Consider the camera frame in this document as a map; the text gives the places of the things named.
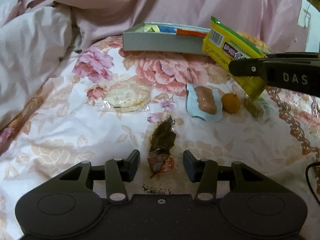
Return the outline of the dark pickled vegetable packet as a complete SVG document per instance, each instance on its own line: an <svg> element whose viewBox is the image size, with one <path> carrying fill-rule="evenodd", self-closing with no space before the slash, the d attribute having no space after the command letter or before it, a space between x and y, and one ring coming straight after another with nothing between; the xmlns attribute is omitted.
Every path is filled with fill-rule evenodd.
<svg viewBox="0 0 320 240"><path fill-rule="evenodd" d="M173 131L175 120L169 116L160 121L150 136L148 163L152 172L150 178L163 170L165 162L169 159L177 134Z"/></svg>

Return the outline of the pink satin blanket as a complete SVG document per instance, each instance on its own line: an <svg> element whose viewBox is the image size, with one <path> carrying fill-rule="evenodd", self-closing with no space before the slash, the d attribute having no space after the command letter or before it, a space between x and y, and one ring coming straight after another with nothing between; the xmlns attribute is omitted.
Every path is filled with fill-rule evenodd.
<svg viewBox="0 0 320 240"><path fill-rule="evenodd" d="M302 0L14 0L1 3L1 24L49 5L71 8L82 48L142 22L210 27L212 17L263 40L272 51L292 43Z"/></svg>

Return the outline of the grey snack tray box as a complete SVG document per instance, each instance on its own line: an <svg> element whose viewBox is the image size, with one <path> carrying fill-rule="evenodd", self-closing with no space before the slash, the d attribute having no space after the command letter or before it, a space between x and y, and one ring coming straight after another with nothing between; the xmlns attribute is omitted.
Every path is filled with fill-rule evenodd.
<svg viewBox="0 0 320 240"><path fill-rule="evenodd" d="M202 55L203 40L209 31L192 25L143 22L123 32L123 49Z"/></svg>

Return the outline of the small orange fruit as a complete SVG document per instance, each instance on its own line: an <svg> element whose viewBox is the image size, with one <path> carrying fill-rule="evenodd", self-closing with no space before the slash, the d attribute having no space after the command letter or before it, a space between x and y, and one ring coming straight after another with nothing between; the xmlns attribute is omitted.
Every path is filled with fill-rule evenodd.
<svg viewBox="0 0 320 240"><path fill-rule="evenodd" d="M235 114L239 111L241 100L236 94L227 93L221 98L224 111L229 114Z"/></svg>

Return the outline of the green clear snack packet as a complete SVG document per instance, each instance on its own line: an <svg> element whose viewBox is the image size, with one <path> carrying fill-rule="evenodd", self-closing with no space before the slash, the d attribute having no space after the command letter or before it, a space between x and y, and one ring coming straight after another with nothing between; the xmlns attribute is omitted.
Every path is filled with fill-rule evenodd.
<svg viewBox="0 0 320 240"><path fill-rule="evenodd" d="M255 101L249 97L244 97L244 106L248 112L261 122L266 122L270 119L273 109L262 97L257 98Z"/></svg>

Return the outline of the round rice cracker packet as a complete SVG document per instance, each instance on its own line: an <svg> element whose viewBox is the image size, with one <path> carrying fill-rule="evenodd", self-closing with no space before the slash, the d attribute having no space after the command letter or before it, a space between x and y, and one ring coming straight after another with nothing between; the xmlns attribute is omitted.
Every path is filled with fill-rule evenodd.
<svg viewBox="0 0 320 240"><path fill-rule="evenodd" d="M125 80L112 85L103 100L105 107L120 113L139 111L147 106L151 88L139 81Z"/></svg>

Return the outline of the yellow green snack packet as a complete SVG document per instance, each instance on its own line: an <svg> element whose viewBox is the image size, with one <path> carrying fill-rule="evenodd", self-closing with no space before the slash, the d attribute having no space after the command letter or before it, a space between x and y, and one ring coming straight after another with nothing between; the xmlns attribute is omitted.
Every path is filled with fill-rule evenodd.
<svg viewBox="0 0 320 240"><path fill-rule="evenodd" d="M252 101L264 91L266 85L260 77L254 77L252 74L236 77L228 65L233 60L266 58L267 55L213 16L210 31L202 44L202 51L230 74Z"/></svg>

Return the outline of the pale pink quilt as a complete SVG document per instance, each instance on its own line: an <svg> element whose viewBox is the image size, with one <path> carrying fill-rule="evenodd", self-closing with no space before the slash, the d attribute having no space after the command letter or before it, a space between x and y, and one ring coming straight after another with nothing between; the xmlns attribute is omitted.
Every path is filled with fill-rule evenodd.
<svg viewBox="0 0 320 240"><path fill-rule="evenodd" d="M80 50L72 10L47 6L1 26L1 128L25 108L56 71L60 61Z"/></svg>

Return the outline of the sausage in blue packet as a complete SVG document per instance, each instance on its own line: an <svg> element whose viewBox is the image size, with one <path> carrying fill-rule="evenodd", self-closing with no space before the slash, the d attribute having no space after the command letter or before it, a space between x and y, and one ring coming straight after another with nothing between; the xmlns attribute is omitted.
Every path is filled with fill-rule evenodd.
<svg viewBox="0 0 320 240"><path fill-rule="evenodd" d="M187 84L186 90L186 110L191 117L214 122L222 119L222 102L219 89Z"/></svg>

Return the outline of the floral bed sheet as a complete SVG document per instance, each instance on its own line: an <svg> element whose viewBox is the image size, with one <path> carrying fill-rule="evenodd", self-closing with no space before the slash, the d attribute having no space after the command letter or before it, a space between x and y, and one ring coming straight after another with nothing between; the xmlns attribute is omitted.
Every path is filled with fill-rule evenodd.
<svg viewBox="0 0 320 240"><path fill-rule="evenodd" d="M151 88L139 111L120 113L105 107L107 90L135 80ZM308 205L302 228L306 239L319 239L319 206L306 184L306 167L319 160L319 99L269 88L262 98L273 112L266 122L247 109L225 113L219 122L189 116L188 83L242 96L241 88L210 58L174 53L126 52L122 39L109 37L71 53L21 114L1 131L1 239L22 235L14 215L18 199L71 166L141 153L139 170L126 189L131 193L193 193L182 153L220 165L242 161L299 194ZM150 136L171 116L177 134L163 170L150 178Z"/></svg>

